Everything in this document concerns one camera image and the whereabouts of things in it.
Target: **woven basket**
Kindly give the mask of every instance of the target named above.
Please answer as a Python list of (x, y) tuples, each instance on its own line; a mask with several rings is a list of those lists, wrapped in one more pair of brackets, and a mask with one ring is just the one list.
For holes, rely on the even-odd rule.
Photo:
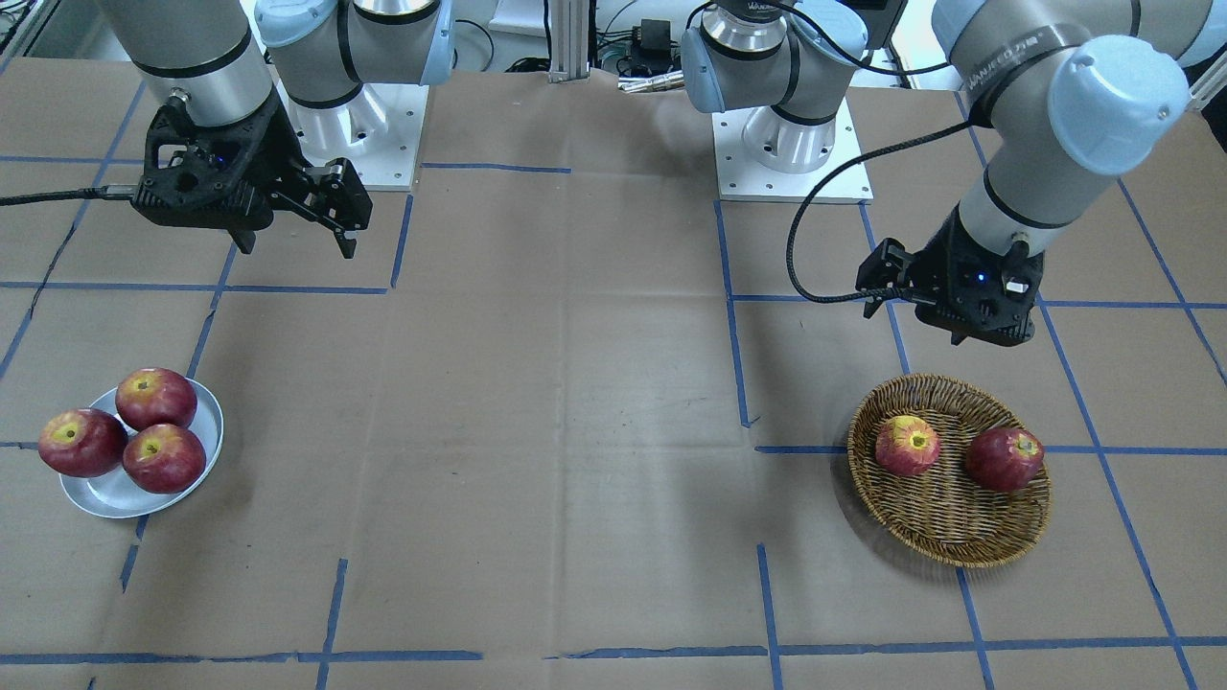
[[(874, 459), (877, 432), (894, 415), (915, 415), (941, 437), (941, 457), (919, 476), (893, 475)], [(963, 470), (967, 447), (995, 426), (1022, 427), (1005, 405), (956, 378), (910, 373), (875, 388), (848, 428), (848, 462), (870, 513), (908, 546), (940, 562), (990, 567), (1029, 551), (1048, 528), (1047, 469), (1027, 486), (999, 494)]]

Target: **light blue plate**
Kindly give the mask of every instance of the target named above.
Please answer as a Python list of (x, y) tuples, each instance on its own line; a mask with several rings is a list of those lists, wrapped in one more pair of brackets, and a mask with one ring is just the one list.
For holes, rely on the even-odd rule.
[[(102, 476), (92, 479), (80, 479), (61, 474), (60, 485), (76, 507), (90, 514), (106, 518), (147, 516), (178, 503), (200, 486), (200, 483), (209, 476), (209, 471), (217, 464), (217, 455), (222, 449), (225, 424), (222, 420), (222, 408), (217, 404), (217, 398), (200, 383), (190, 378), (188, 381), (196, 389), (196, 416), (191, 420), (188, 430), (200, 438), (200, 444), (205, 447), (205, 457), (207, 458), (205, 471), (200, 478), (191, 486), (178, 494), (150, 494), (136, 486), (123, 467), (118, 467)], [(110, 413), (115, 415), (115, 419), (119, 419), (115, 411), (115, 390), (117, 388), (112, 388), (90, 406)], [(128, 430), (129, 436), (136, 433), (126, 424), (124, 428)]]

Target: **red apple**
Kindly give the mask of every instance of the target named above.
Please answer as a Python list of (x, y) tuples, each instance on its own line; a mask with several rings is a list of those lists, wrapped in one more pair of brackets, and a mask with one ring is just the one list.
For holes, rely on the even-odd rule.
[(205, 473), (205, 447), (173, 424), (155, 424), (124, 448), (124, 470), (151, 494), (178, 494)]
[(940, 453), (937, 431), (914, 415), (897, 415), (882, 422), (874, 448), (877, 464), (899, 476), (923, 474)]
[(119, 467), (128, 430), (114, 416), (93, 408), (52, 417), (38, 436), (38, 457), (69, 476), (102, 476)]
[(171, 370), (136, 370), (115, 389), (115, 410), (136, 431), (155, 424), (187, 427), (196, 416), (196, 390), (190, 381)]
[(1025, 428), (999, 426), (982, 432), (967, 447), (963, 467), (980, 486), (993, 491), (1017, 491), (1044, 464), (1044, 444)]

